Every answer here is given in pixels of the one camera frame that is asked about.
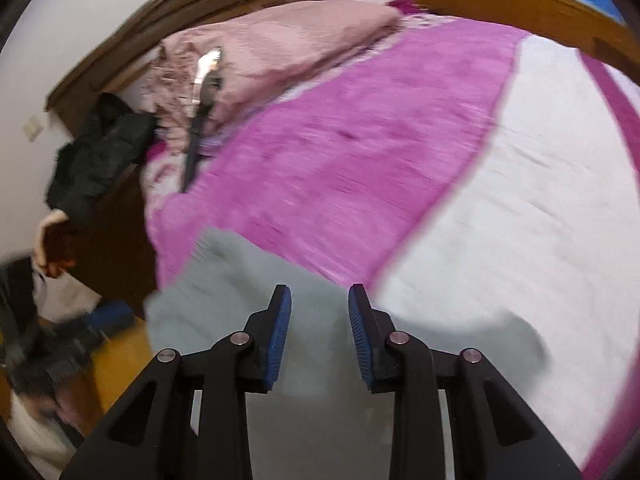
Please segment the person's left hand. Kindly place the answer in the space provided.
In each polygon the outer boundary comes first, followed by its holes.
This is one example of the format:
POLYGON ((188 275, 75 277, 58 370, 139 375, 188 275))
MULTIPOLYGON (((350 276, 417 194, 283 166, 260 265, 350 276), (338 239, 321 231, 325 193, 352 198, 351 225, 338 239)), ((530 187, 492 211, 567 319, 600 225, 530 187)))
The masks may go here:
POLYGON ((52 210, 38 224, 34 261, 47 278, 59 278, 75 265, 74 228, 67 214, 52 210))

